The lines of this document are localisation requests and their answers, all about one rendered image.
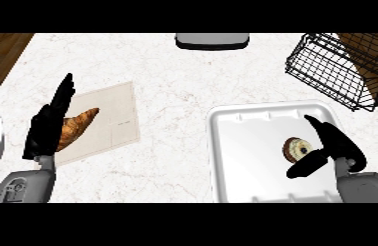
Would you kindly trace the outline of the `grey black-rimmed appliance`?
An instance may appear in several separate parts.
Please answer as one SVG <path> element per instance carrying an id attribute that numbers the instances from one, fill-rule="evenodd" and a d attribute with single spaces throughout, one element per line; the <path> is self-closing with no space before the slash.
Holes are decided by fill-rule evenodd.
<path id="1" fill-rule="evenodd" d="M 250 42 L 248 33 L 177 33 L 176 45 L 188 50 L 238 50 Z"/>

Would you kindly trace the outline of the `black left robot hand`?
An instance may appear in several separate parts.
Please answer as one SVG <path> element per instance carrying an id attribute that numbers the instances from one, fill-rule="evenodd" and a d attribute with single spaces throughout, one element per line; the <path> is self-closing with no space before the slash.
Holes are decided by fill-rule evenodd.
<path id="1" fill-rule="evenodd" d="M 46 104 L 31 119 L 22 158 L 52 156 L 58 149 L 64 118 L 76 94 L 73 74 L 68 73 L 55 92 L 52 102 Z"/>

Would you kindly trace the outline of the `brown croissant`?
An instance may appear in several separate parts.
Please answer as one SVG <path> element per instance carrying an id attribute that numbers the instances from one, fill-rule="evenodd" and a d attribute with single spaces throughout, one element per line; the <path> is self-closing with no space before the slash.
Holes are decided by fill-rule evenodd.
<path id="1" fill-rule="evenodd" d="M 56 151 L 62 151 L 80 138 L 95 120 L 96 115 L 99 114 L 99 111 L 99 108 L 92 108 L 76 117 L 64 119 L 62 133 Z"/>

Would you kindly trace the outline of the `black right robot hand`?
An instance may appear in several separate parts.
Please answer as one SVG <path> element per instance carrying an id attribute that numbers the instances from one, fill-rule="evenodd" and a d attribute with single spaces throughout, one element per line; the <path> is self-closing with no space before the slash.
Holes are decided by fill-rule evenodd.
<path id="1" fill-rule="evenodd" d="M 316 130 L 322 148 L 313 150 L 296 162 L 287 171 L 287 177 L 290 179 L 307 177 L 328 163 L 328 158 L 334 160 L 337 178 L 361 172 L 366 167 L 366 157 L 349 136 L 330 122 L 321 122 L 310 115 L 304 118 Z"/>

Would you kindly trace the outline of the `brown white-frosted cupcake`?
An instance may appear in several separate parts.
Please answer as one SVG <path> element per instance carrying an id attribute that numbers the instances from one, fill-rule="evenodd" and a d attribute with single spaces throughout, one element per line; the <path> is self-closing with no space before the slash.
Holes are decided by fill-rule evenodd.
<path id="1" fill-rule="evenodd" d="M 301 138 L 291 137 L 287 139 L 282 147 L 285 159 L 296 163 L 313 151 L 312 144 Z"/>

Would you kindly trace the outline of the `beige placemat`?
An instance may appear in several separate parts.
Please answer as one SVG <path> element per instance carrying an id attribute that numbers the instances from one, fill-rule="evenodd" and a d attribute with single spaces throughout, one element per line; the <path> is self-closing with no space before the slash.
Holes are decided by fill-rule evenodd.
<path id="1" fill-rule="evenodd" d="M 98 108 L 99 113 L 76 142 L 55 154 L 56 166 L 102 154 L 141 139 L 133 82 L 77 95 L 67 116 L 74 117 L 90 108 Z"/>

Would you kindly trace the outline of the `white plastic tray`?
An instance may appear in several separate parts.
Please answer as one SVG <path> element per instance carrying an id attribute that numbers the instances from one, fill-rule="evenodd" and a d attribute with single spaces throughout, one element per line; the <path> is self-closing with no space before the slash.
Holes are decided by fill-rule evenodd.
<path id="1" fill-rule="evenodd" d="M 310 115 L 340 123 L 321 101 L 294 101 L 220 106 L 207 116 L 213 194 L 229 203 L 338 203 L 341 201 L 334 165 L 327 164 L 309 177 L 290 179 L 291 162 L 284 143 L 297 137 L 319 149 L 316 131 L 304 119 Z"/>

